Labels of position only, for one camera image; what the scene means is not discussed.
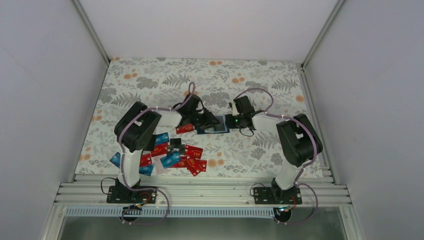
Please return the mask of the blue leather card holder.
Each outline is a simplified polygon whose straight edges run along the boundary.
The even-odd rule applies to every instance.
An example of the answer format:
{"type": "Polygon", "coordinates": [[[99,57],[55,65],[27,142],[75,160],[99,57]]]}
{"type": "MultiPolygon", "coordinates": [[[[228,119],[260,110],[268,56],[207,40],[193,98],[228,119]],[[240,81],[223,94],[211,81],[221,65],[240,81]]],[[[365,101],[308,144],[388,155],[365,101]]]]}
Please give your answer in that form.
{"type": "Polygon", "coordinates": [[[226,134],[230,132],[230,129],[226,125],[226,116],[224,114],[217,115],[216,118],[219,120],[219,124],[206,129],[198,129],[196,133],[198,135],[208,134],[226,134]]]}

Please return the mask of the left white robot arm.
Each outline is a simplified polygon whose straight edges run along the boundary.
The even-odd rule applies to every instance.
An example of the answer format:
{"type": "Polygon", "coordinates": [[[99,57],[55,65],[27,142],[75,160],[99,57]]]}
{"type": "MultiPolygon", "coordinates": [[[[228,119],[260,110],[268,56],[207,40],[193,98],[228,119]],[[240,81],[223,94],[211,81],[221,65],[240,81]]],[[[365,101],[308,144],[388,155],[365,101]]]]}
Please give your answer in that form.
{"type": "Polygon", "coordinates": [[[139,197],[141,151],[154,148],[157,127],[183,127],[188,124],[205,130],[220,124],[219,119],[207,110],[195,94],[172,107],[148,107],[137,101],[115,126],[114,133],[121,148],[120,167],[117,176],[122,185],[119,196],[131,203],[139,197]]]}

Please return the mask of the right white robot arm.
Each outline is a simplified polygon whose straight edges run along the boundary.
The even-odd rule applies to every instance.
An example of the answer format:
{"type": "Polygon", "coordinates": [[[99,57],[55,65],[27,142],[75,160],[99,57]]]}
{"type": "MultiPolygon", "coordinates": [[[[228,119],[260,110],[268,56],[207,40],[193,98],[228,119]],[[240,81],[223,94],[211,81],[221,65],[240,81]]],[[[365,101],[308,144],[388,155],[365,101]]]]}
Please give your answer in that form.
{"type": "Polygon", "coordinates": [[[279,138],[285,161],[273,179],[271,198],[278,204],[290,197],[290,188],[298,182],[305,167],[315,162],[323,151],[323,144],[307,115],[275,115],[255,110],[247,96],[230,102],[231,114],[225,116],[230,129],[249,129],[275,134],[279,138]]]}

